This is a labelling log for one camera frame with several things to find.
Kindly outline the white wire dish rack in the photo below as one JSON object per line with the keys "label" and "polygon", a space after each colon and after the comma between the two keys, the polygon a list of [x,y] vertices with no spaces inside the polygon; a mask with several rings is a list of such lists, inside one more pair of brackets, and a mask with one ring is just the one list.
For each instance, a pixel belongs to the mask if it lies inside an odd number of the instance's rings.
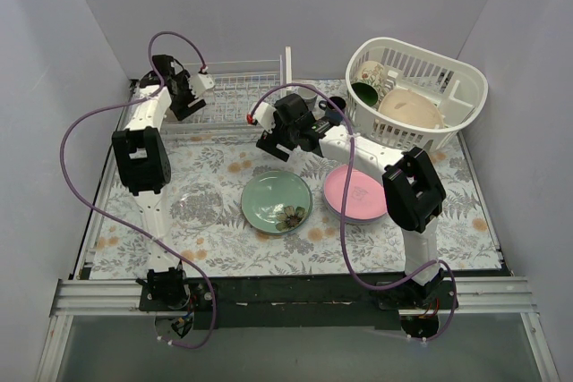
{"label": "white wire dish rack", "polygon": [[173,115],[162,132],[170,137],[242,130],[249,108],[267,91],[284,83],[284,52],[274,60],[211,63],[215,88],[204,95],[206,106],[182,122]]}

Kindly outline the green plate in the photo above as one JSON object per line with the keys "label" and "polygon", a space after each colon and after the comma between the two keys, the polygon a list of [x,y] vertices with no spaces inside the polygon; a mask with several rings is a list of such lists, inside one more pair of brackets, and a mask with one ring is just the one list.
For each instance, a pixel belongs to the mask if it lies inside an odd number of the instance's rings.
{"label": "green plate", "polygon": [[243,188],[241,210],[254,229],[269,235],[292,233],[312,213],[312,192],[298,175],[270,170]]}

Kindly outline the clear glass plate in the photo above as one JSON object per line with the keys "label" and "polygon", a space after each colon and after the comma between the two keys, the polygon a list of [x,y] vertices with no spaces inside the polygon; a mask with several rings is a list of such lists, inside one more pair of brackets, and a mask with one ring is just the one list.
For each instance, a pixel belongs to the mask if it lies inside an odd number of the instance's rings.
{"label": "clear glass plate", "polygon": [[223,211],[223,199],[211,183],[185,185],[169,209],[181,228],[198,230],[217,223]]}

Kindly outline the pink plate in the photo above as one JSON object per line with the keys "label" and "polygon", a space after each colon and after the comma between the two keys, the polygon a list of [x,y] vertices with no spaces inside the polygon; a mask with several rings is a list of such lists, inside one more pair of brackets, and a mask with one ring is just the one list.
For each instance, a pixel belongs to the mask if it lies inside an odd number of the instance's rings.
{"label": "pink plate", "polygon": [[[327,174],[323,184],[323,199],[327,206],[340,215],[347,165]],[[352,171],[346,200],[346,216],[374,218],[388,213],[384,189],[380,183],[356,169]]]}

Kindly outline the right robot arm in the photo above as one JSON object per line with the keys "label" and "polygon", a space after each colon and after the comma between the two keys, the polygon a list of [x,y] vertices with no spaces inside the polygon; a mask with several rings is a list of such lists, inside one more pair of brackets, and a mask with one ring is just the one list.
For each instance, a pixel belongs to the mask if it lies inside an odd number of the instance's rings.
{"label": "right robot arm", "polygon": [[255,102],[247,121],[263,133],[259,149],[288,160],[300,149],[331,161],[346,163],[341,196],[340,224],[346,225],[348,206],[354,197],[357,173],[374,181],[384,192],[383,202],[391,220],[399,227],[404,243],[403,277],[390,284],[359,284],[376,292],[382,300],[416,308],[436,307],[444,302],[440,290],[446,284],[447,265],[437,250],[438,217],[446,198],[445,189],[429,155],[418,147],[406,152],[390,149],[354,131],[344,110],[332,99],[321,99],[323,117],[316,118],[301,96],[290,93],[269,104]]}

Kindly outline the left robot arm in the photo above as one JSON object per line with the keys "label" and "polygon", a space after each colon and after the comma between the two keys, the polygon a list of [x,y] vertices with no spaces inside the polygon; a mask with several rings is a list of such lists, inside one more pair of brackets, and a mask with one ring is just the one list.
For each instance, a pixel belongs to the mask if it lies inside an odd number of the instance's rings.
{"label": "left robot arm", "polygon": [[171,310],[181,310],[191,298],[184,283],[180,259],[167,250],[173,246],[167,208],[171,165],[160,136],[167,110],[192,100],[190,73],[175,68],[181,63],[171,55],[154,55],[156,71],[139,82],[137,105],[127,125],[112,134],[112,147],[122,185],[133,195],[143,230],[152,236],[148,272],[141,282],[148,297]]}

